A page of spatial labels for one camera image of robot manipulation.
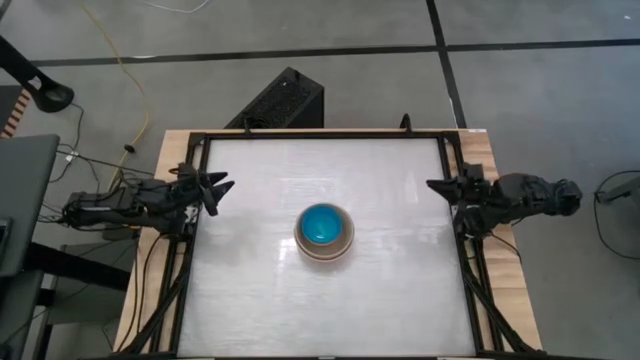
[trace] wooden edge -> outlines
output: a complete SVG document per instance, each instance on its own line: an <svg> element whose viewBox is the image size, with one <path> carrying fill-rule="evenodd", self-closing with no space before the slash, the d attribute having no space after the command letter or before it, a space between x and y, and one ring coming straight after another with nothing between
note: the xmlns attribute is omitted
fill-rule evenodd
<svg viewBox="0 0 640 360"><path fill-rule="evenodd" d="M484 176L490 181L498 178L498 170L493 157L489 135L486 131L460 132L460 143L465 162L482 164ZM449 166L455 175L457 169L453 151L448 150L447 155ZM514 247L516 246L510 225L499 225L494 230L494 233ZM467 249L469 255L472 256L473 252L469 251L469 246L467 246ZM527 344L534 348L542 348L518 256L508 246L491 237L484 240L484 255L496 307ZM477 274L475 262L472 262L472 270ZM476 307L478 308L483 344L485 349L491 350L493 349L493 344L491 342L489 319L484 307L477 298ZM504 344L505 349L509 349L508 344L506 342Z"/></svg>
<svg viewBox="0 0 640 360"><path fill-rule="evenodd" d="M187 152L188 138L189 132L167 131L165 133L162 147L160 149L158 164L156 166L155 178L166 181L172 181L175 179L175 175L170 174L169 169L184 161ZM129 279L129 287L127 289L127 295L125 297L122 314L120 316L120 323L118 325L118 332L114 342L114 351L128 345L135 337L139 323L138 315L140 311L140 304L142 303L143 319L141 325L144 325L158 305L160 284L162 283L162 276L166 265L169 242L164 239L160 240L160 243L156 245L153 253L149 257L149 249L157 236L158 233L151 228L143 229L140 234L140 239L138 241L139 250L136 257L136 264L134 265L135 270L131 272L132 276ZM143 266L147 259L149 264L146 275L147 279L145 282L145 296L144 301L141 301ZM138 291L135 290L136 278L134 274L138 277ZM125 335L132 322L132 330L125 339Z"/></svg>

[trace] wooden table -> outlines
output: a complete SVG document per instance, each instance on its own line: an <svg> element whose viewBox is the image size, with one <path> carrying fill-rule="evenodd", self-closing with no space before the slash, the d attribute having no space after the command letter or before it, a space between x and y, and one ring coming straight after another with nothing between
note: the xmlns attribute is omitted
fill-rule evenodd
<svg viewBox="0 0 640 360"><path fill-rule="evenodd" d="M404 129L336 129L336 131L384 131L384 132L401 132ZM444 129L421 129L414 131L443 131ZM290 130L255 130L255 131L292 131L292 132L312 132L312 131L330 131L327 129L290 129ZM489 135L485 130L453 130L458 131L460 134L461 148L465 162L471 164L482 164L484 168L484 175L488 180L494 180L498 177L498 170L496 168L493 152L491 150L491 144L489 141ZM155 177L157 179L172 181L175 179L174 175L169 174L169 169L175 167L178 163L184 162L187 152L189 135L192 132L207 132L207 133L224 133L224 132L242 132L242 130L169 130L165 133L164 142L160 149L160 157L158 159L158 165L156 167ZM448 151L450 155L449 164L452 172L455 175L455 161L453 160L453 151ZM502 239L508 241L515 246L515 240L511 227L508 225L498 226L494 233ZM149 254L151 244L158 236L158 233L153 229L144 229L140 236L139 251L137 264L132 274L138 276L138 291L137 296L134 295L135 278L132 276L129 281L129 288L125 299L122 316L120 318L120 324L118 327L118 334L116 336L114 351L119 349L121 345L126 346L137 333L139 318L138 311L134 314L134 302L137 301L138 308L142 303L141 311L141 327L146 323L158 304L158 298L160 295L160 284L164 273L166 264L166 258L168 254L169 242L166 240L160 240L155 246L153 253ZM513 253L513 250L509 249L504 244L493 238L487 238L484 246L485 259L487 262L487 270L491 282L494 301L496 306L507 321L516 330L522 339L534 348L541 348L540 338L538 335L538 329L536 326L533 312L531 310L531 303L529 300L529 294L527 292L527 285L525 283L524 275L522 273L522 267L518 260L518 257ZM142 293L142 273L145 262L148 261L148 270L146 273L145 289L144 289L144 301L141 299ZM177 255L176 265L174 266L175 273L180 268L182 256ZM480 319L480 328L482 332L482 338L485 349L492 349L491 332L489 331L488 319L486 312L482 305L477 302L478 314ZM175 304L173 304L167 314L165 315L164 326L162 328L162 336L160 340L160 351L168 351L169 339L171 333L172 321L174 318ZM133 329L129 336L125 339L125 335L129 329L133 320Z"/></svg>

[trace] cable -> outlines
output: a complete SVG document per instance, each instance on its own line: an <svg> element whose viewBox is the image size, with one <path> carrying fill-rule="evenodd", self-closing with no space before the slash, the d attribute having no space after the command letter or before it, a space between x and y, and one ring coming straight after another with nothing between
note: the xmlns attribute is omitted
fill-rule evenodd
<svg viewBox="0 0 640 360"><path fill-rule="evenodd" d="M629 259L629 260L640 260L640 256L632 256L632 255L625 255L617 250L615 250L614 248L611 247L611 245L609 245L605 240L604 237L602 236L602 231L600 230L600 220L598 219L598 206L597 204L597 195L598 193L601 192L602 187L611 179L613 179L614 177L623 175L623 174L637 174L640 173L640 170L626 170L626 171L619 171L613 175L610 175L609 177L607 177L606 179L604 179L604 181L602 181L600 183L600 185L598 186L596 192L593 195L593 217L595 218L596 221L596 230L598 231L598 238L600 239L600 242L602 243L602 245L604 245L604 247L606 247L607 249L609 249L612 253L620 256L621 258L625 258L625 259Z"/></svg>
<svg viewBox="0 0 640 360"><path fill-rule="evenodd" d="M162 6L162 5L158 5L158 4L154 4L154 3L150 3L147 1L143 1L143 0L139 0L141 3L143 4L147 4L149 6L153 6L154 8L158 8L158 9L162 9L162 10L167 10L167 11L171 11L171 12L178 12L181 14L193 14L194 12L202 9L205 5L207 5L209 3L209 1L211 0L204 0L204 2L198 6L196 6L194 9L192 10L181 10L181 9L173 9L170 7L166 7L166 6Z"/></svg>
<svg viewBox="0 0 640 360"><path fill-rule="evenodd" d="M96 246L92 249L89 249L83 253L80 253L78 255L76 255L77 257L82 257L84 255L87 255L91 252L94 252L98 249L102 249L106 246L115 244L116 242L108 242L108 243L104 243L102 245ZM133 245L127 247L111 264L109 265L114 265L116 262L118 262L118 260L120 260L122 258L122 256L129 250L131 249L133 246L135 246L136 244L134 243ZM86 288L88 288L91 284L85 284L83 287L81 287L80 289L76 290L75 292L71 293L70 295L65 296L64 298L60 299L58 301L58 303L64 302L64 301L68 301L69 299L73 298L74 296L80 294L82 291L84 291ZM29 324L31 324L31 322L35 319L37 319L38 317L42 316L44 313L46 313L47 311L49 311L49 309L44 309L41 312L37 313L36 315L34 315L31 319L27 320L24 324L20 325L15 331L13 331L7 338L6 340L4 340L2 342L2 346L6 345L9 341L11 341L11 339L13 339L14 336L16 336L20 331L22 331L22 329L24 329L26 326L29 326Z"/></svg>
<svg viewBox="0 0 640 360"><path fill-rule="evenodd" d="M58 146L67 146L71 149L71 152L77 152L78 151L78 144L80 143L80 127L82 125L82 118L84 117L84 109L77 104L71 103L70 104L73 107L76 107L80 110L80 116L78 117L78 125L76 126L76 140L73 143L73 146L67 145L67 144L60 144ZM73 161L69 161L65 164L64 168L62 169L62 172L60 173L60 175L58 175L55 179L53 180L49 180L49 184L55 183L60 181L64 175L67 173L67 170L69 169L69 166L71 166L71 163Z"/></svg>
<svg viewBox="0 0 640 360"><path fill-rule="evenodd" d="M153 244L151 245L151 248L149 248L149 252L147 253L147 258L144 259L144 266L142 267L142 291L140 292L140 309L138 310L138 330L136 331L136 333L140 332L140 324L142 323L142 309L144 308L144 306L142 305L144 304L144 288L147 278L147 271L149 270L149 258L151 257L153 248L156 247L156 244L160 240L161 236L162 235L158 235L158 237L153 241Z"/></svg>
<svg viewBox="0 0 640 360"><path fill-rule="evenodd" d="M513 227L513 226L516 226L516 225L520 224L522 222L522 220L524 220L524 218L520 218L520 219L516 220L515 222L511 223L511 226Z"/></svg>
<svg viewBox="0 0 640 360"><path fill-rule="evenodd" d="M156 245L156 243L158 242L158 240L160 240L160 237L162 235L158 235L158 237L154 240L153 244L151 245L151 248L149 249L149 252L147 253L147 257L145 258L145 262L143 265L143 270L142 270L142 292L141 292L141 299L140 299L140 311L139 314L142 314L142 308L144 305L144 282L145 282L145 277L146 277L146 268L147 268L147 264L148 264L148 260L149 257L151 256L151 251L153 250L154 246ZM134 269L132 270L135 274L134 277L134 289L133 289L133 312L131 313L131 321L129 322L129 326L127 327L127 332L125 333L124 337L122 338L122 342L120 343L120 346L118 346L118 350L116 350L116 352L120 352L122 350L122 348L124 347L124 344L127 342L127 339L129 338L129 335L131 334L131 330L133 329L133 323L134 320L136 319L136 310L138 309L138 256L136 255L135 260L133 261L133 267ZM140 330L140 317L138 317L138 326L137 326L137 332L139 332Z"/></svg>
<svg viewBox="0 0 640 360"><path fill-rule="evenodd" d="M142 137L142 134L144 134L145 130L149 126L149 122L151 121L151 107L149 106L149 100L147 99L147 95L145 94L144 89L142 88L142 85L140 85L138 80L136 80L136 78L129 72L129 70L127 70L127 68L122 63L122 59L121 59L120 53L118 52L118 49L113 44L113 41L111 40L111 37L109 36L107 31L104 29L104 27L102 26L100 21L87 8L86 4L84 3L84 0L78 0L78 2L80 3L80 7L82 7L82 10L85 12L85 14L87 14L87 16L89 17L91 22L93 22L93 24L98 28L98 30L100 30L100 32L102 32L102 36L104 37L104 39L107 42L107 44L109 44L109 47L111 47L111 50L113 51L113 54L115 55L116 60L118 61L118 65L120 65L120 69L122 70L122 72L125 73L131 79L131 81L133 81L133 83L138 88L138 91L140 92L140 95L142 96L142 101L143 101L144 108L145 108L144 125L142 125L142 128L140 128L140 131L138 132L138 135L136 135L136 137L133 139L131 144L127 145L127 146L130 146L130 147L133 147L138 142L138 140L140 140L140 138ZM120 158L120 161L118 162L118 166L122 167L124 165L125 161L127 160L128 156L129 156L129 151L127 150L122 154L122 157ZM109 187L107 188L107 190L111 190L111 188L113 187L113 184L114 184L114 182L116 180L117 174L118 174L117 170L113 172L113 176L111 177L111 181L109 182Z"/></svg>
<svg viewBox="0 0 640 360"><path fill-rule="evenodd" d="M107 331L104 328L107 327L107 325L109 325L111 321L112 320L107 321L100 327L100 330L102 330L102 335L104 335L105 340L107 340L107 344L109 344L109 349L113 349L113 343L111 342L111 339L109 339L109 335L107 335Z"/></svg>
<svg viewBox="0 0 640 360"><path fill-rule="evenodd" d="M494 238L498 239L499 241L502 241L505 245L510 247L516 253L516 255L518 255L518 258L520 258L520 260L522 260L522 257L520 256L520 252L518 251L518 249L516 249L515 246L511 245L507 240L497 236L493 232L491 233L491 236L493 236Z"/></svg>
<svg viewBox="0 0 640 360"><path fill-rule="evenodd" d="M136 169L128 168L126 166L116 165L116 164L113 164L113 163L110 163L110 162L97 160L97 159L92 159L92 158L89 158L89 157L86 157L86 156L82 156L80 154L71 154L71 153L68 153L68 152L61 151L61 150L56 150L56 152L58 154L76 156L76 157L78 157L80 159L91 161L91 162L96 163L96 164L101 164L101 165L114 167L114 168L116 168L116 174L118 173L118 169L122 169L122 170L128 170L128 171L136 172L136 173L139 173L139 174L145 174L145 175L153 176L153 173L150 173L148 171L136 170Z"/></svg>

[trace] metal bracket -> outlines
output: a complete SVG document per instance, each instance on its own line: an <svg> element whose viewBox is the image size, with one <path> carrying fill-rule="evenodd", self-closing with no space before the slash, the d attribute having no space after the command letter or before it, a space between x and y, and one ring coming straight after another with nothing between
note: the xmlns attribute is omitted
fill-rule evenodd
<svg viewBox="0 0 640 360"><path fill-rule="evenodd" d="M411 117L409 114L404 114L402 116L402 121L400 121L400 129L406 129L407 136L413 136L413 126L411 126Z"/></svg>

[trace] yellow cable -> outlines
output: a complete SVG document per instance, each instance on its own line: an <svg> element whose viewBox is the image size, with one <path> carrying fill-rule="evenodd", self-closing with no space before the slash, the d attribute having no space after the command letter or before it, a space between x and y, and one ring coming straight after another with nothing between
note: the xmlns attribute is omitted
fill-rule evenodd
<svg viewBox="0 0 640 360"><path fill-rule="evenodd" d="M109 47L111 47L111 50L113 51L113 54L115 55L116 60L118 60L118 65L120 65L120 69L122 70L122 72L125 73L131 79L131 81L133 81L134 84L136 84L136 87L138 88L138 91L140 91L140 95L142 96L142 101L144 102L144 107L145 107L145 119L144 119L144 125L138 132L138 135L136 135L136 137L133 139L133 141L130 144L131 146L134 146L138 142L138 140L142 137L142 134L144 134L145 130L147 130L147 126L151 121L151 108L149 106L147 95L144 93L144 89L142 88L142 85L140 85L138 80L136 80L136 78L133 75L131 75L129 70L127 70L127 68L122 63L122 59L120 58L120 53L118 53L118 49L116 49L116 46L113 44L113 41L111 40L111 37L109 37L109 34L107 34L107 31L104 29L100 21L87 8L86 4L84 3L84 0L78 0L78 2L80 3L82 10L87 14L87 16L89 16L89 19L91 19L91 22L93 22L93 24L102 32L102 36L104 36L104 39L107 41L107 44L109 44ZM123 166L125 161L127 160L127 157L129 157L129 152L125 151L124 154L122 154L120 161L118 162L118 166ZM111 190L116 180L116 177L118 176L118 171L119 169L116 169L113 172L113 176L111 177L111 181L109 182L109 187L107 188L107 191Z"/></svg>

